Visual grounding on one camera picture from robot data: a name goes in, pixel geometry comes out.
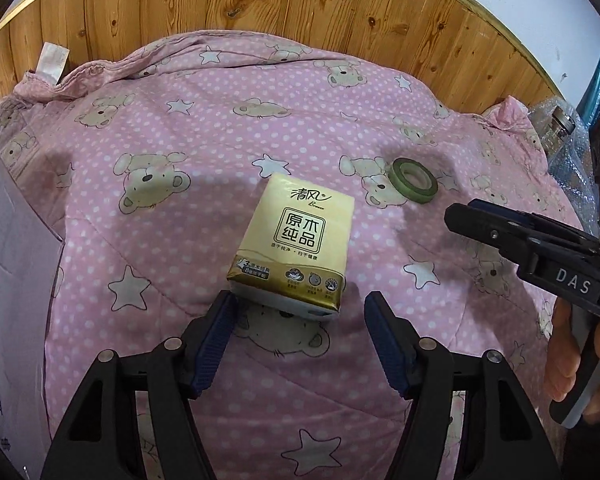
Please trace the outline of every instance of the blue object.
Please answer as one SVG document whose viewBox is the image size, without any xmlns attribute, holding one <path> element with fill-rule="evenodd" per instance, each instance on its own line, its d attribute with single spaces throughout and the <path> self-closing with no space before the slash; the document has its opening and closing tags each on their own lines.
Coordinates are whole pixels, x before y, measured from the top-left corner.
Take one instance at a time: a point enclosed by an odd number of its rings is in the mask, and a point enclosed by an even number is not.
<svg viewBox="0 0 600 480">
<path fill-rule="evenodd" d="M 389 386 L 404 398 L 409 390 L 409 381 L 405 373 L 406 357 L 400 348 L 400 343 L 396 341 L 388 321 L 382 314 L 380 306 L 374 301 L 373 293 L 365 299 L 365 324 L 371 341 L 376 347 L 376 353 Z"/>
<path fill-rule="evenodd" d="M 576 111 L 587 131 L 600 118 L 600 60 Z"/>
<path fill-rule="evenodd" d="M 211 326 L 208 328 L 195 357 L 196 368 L 191 387 L 197 396 L 200 396 L 203 390 L 211 386 L 218 371 L 220 359 L 224 354 L 224 349 L 234 331 L 235 321 L 235 297 L 227 295 L 211 320 Z"/>
</svg>

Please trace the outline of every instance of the pink polka dot fabric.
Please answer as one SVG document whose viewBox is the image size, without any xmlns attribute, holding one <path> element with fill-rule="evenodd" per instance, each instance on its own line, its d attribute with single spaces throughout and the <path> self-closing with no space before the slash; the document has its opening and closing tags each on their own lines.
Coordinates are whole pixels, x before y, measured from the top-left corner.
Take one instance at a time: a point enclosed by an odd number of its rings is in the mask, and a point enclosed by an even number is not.
<svg viewBox="0 0 600 480">
<path fill-rule="evenodd" d="M 52 432 L 100 350 L 149 351 L 227 288 L 277 171 L 356 200 L 342 314 L 320 325 L 244 307 L 212 387 L 192 404 L 219 479 L 385 475 L 408 403 L 365 328 L 373 290 L 452 351 L 500 350 L 558 446 L 541 388 L 554 298 L 443 222 L 450 204 L 477 197 L 577 225 L 516 106 L 489 120 L 458 114 L 407 74 L 250 32 L 173 36 L 57 86 L 27 74 L 0 102 L 0 154 L 66 239 L 45 349 Z M 399 157 L 436 177 L 432 202 L 393 188 L 386 165 Z M 461 413 L 457 394 L 440 478 L 453 475 Z"/>
</svg>

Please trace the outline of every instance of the white star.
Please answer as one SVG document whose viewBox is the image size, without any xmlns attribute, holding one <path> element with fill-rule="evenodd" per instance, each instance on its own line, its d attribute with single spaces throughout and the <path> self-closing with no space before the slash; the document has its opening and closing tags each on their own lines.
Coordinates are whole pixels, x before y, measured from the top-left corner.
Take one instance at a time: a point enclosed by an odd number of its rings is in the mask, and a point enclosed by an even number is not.
<svg viewBox="0 0 600 480">
<path fill-rule="evenodd" d="M 400 88 L 406 88 L 409 92 L 413 93 L 413 90 L 411 90 L 411 81 L 406 79 L 402 74 L 400 74 L 400 77 L 394 77 L 394 79 L 398 82 Z"/>
<path fill-rule="evenodd" d="M 254 160 L 251 163 L 252 166 L 259 166 L 261 168 L 260 176 L 262 178 L 269 178 L 274 173 L 290 175 L 291 172 L 286 168 L 288 164 L 289 163 L 285 162 L 284 160 L 275 160 L 266 153 L 262 155 L 262 158 Z"/>
<path fill-rule="evenodd" d="M 109 290 L 116 295 L 116 301 L 111 307 L 115 312 L 122 307 L 130 305 L 139 310 L 146 310 L 146 303 L 142 297 L 142 292 L 151 285 L 149 280 L 134 276 L 131 266 L 125 267 L 125 275 L 119 282 L 111 282 Z"/>
<path fill-rule="evenodd" d="M 300 449 L 285 451 L 282 457 L 296 462 L 296 476 L 306 475 L 317 467 L 341 467 L 342 464 L 331 456 L 341 441 L 339 436 L 331 440 L 315 440 L 308 431 L 300 430 Z"/>
<path fill-rule="evenodd" d="M 452 189 L 455 189 L 456 191 L 460 191 L 458 189 L 458 184 L 456 184 L 456 180 L 451 175 L 445 173 L 444 170 L 440 170 L 438 174 L 440 176 L 436 175 L 436 180 L 442 184 L 446 190 L 451 191 Z"/>
<path fill-rule="evenodd" d="M 433 262 L 418 262 L 417 260 L 414 260 L 411 255 L 409 256 L 409 259 L 411 263 L 405 265 L 403 269 L 404 272 L 413 274 L 416 277 L 416 288 L 418 290 L 427 285 L 427 283 L 433 283 L 434 285 L 440 284 L 440 280 L 433 272 Z"/>
<path fill-rule="evenodd" d="M 207 63 L 220 63 L 218 54 L 221 52 L 221 50 L 218 50 L 217 52 L 215 50 L 211 50 L 211 47 L 207 45 L 206 50 L 200 53 L 200 57 L 202 58 L 202 63 L 200 64 L 206 65 Z"/>
<path fill-rule="evenodd" d="M 69 187 L 71 185 L 72 178 L 74 177 L 74 173 L 74 165 L 69 163 L 69 167 L 66 168 L 66 171 L 62 175 L 58 175 L 56 187 Z"/>
<path fill-rule="evenodd" d="M 178 99 L 177 101 L 169 101 L 167 103 L 169 105 L 168 114 L 173 114 L 174 112 L 181 112 L 183 114 L 190 115 L 189 108 L 193 106 L 193 103 L 187 103 L 182 99 Z"/>
<path fill-rule="evenodd" d="M 346 113 L 344 113 L 344 112 L 340 112 L 340 116 L 341 116 L 343 119 L 346 119 L 347 121 L 353 121 L 353 122 L 356 122 L 356 121 L 358 120 L 358 118 L 357 118 L 355 115 L 347 115 L 347 114 L 346 114 Z"/>
<path fill-rule="evenodd" d="M 513 368 L 513 371 L 515 372 L 520 365 L 523 365 L 525 363 L 525 358 L 522 355 L 522 351 L 525 349 L 525 344 L 522 343 L 522 345 L 520 345 L 517 341 L 514 341 L 513 345 L 515 350 L 509 356 L 509 363 L 511 364 L 511 368 Z"/>
</svg>

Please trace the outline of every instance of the masking tape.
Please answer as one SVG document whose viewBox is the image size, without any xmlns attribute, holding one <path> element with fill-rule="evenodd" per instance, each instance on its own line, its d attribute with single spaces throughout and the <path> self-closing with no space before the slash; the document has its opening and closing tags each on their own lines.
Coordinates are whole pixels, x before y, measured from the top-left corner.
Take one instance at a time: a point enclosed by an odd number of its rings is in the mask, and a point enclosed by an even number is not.
<svg viewBox="0 0 600 480">
<path fill-rule="evenodd" d="M 430 202 L 438 192 L 438 181 L 419 162 L 396 158 L 389 166 L 389 180 L 403 197 L 419 204 Z"/>
</svg>

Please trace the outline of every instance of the yellow tissue packaging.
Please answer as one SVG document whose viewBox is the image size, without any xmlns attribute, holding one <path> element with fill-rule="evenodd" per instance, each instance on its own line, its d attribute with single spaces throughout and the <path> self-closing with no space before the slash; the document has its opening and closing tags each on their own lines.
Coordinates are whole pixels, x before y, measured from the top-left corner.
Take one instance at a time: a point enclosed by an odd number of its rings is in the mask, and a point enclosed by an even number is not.
<svg viewBox="0 0 600 480">
<path fill-rule="evenodd" d="M 274 173 L 227 279 L 243 298 L 307 319 L 340 311 L 354 200 Z"/>
</svg>

